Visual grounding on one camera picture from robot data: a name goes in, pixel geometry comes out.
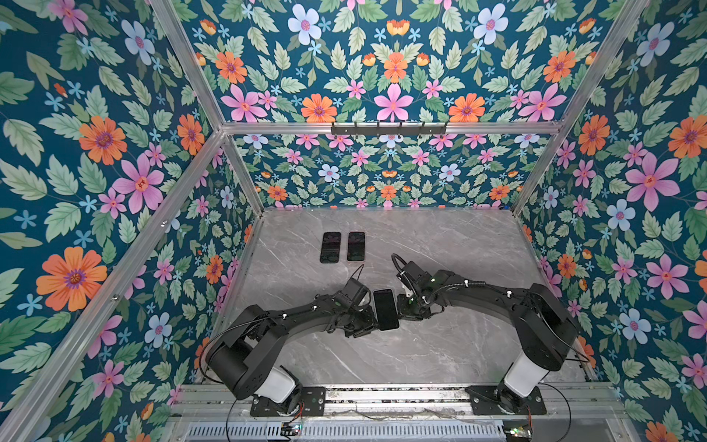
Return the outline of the black smartphone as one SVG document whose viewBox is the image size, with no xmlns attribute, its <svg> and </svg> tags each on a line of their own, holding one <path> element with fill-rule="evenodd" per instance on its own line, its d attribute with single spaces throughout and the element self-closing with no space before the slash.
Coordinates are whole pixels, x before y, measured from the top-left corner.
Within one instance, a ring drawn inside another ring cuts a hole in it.
<svg viewBox="0 0 707 442">
<path fill-rule="evenodd" d="M 393 291 L 391 289 L 377 290 L 373 294 L 373 299 L 377 314 L 377 327 L 381 331 L 399 329 L 399 314 Z"/>
</svg>

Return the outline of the pink phone case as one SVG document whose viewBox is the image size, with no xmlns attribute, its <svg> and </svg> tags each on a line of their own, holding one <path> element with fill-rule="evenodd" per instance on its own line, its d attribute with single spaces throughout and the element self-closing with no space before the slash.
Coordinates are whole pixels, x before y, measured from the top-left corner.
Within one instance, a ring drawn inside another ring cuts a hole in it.
<svg viewBox="0 0 707 442">
<path fill-rule="evenodd" d="M 361 231 L 348 234 L 347 255 L 348 262 L 359 263 L 366 259 L 366 233 Z"/>
</svg>

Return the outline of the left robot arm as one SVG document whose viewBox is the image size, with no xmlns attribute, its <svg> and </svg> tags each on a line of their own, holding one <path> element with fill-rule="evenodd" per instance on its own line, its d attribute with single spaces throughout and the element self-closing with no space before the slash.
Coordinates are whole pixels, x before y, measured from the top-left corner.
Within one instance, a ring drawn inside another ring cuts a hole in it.
<svg viewBox="0 0 707 442">
<path fill-rule="evenodd" d="M 315 333 L 341 332 L 357 338 L 377 329 L 370 290 L 355 278 L 333 294 L 317 295 L 302 306 L 266 311 L 251 305 L 215 338 L 204 363 L 238 400 L 252 396 L 278 405 L 297 403 L 301 382 L 276 366 L 286 344 Z"/>
</svg>

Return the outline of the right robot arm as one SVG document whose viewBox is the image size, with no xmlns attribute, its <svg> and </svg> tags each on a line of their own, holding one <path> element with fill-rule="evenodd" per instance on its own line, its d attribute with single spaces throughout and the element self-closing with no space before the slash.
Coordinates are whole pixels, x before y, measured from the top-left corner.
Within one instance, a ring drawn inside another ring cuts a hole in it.
<svg viewBox="0 0 707 442">
<path fill-rule="evenodd" d="M 448 308 L 469 309 L 511 324 L 520 353 L 489 394 L 477 388 L 469 395 L 516 414 L 530 406 L 531 396 L 550 373 L 560 371 L 574 350 L 578 325 L 546 285 L 511 288 L 473 280 L 447 270 L 435 274 L 392 254 L 404 293 L 398 296 L 401 320 L 428 320 Z"/>
</svg>

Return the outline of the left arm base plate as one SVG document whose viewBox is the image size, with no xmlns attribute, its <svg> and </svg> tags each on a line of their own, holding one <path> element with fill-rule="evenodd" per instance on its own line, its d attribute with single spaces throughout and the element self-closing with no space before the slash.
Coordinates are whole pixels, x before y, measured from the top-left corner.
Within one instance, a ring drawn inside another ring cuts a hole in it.
<svg viewBox="0 0 707 442">
<path fill-rule="evenodd" d="M 282 402 L 264 396 L 255 396 L 250 408 L 251 417 L 309 417 L 323 416 L 327 399 L 324 387 L 296 387 Z"/>
</svg>

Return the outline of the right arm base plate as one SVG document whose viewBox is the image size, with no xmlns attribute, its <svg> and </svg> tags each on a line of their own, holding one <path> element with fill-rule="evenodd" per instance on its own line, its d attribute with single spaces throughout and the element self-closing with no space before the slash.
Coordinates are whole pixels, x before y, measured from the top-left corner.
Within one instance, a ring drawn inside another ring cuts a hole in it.
<svg viewBox="0 0 707 442">
<path fill-rule="evenodd" d="M 471 409 L 476 415 L 545 415 L 547 408 L 541 391 L 535 387 L 527 397 L 518 396 L 504 383 L 498 386 L 472 385 L 464 392 L 471 398 Z"/>
</svg>

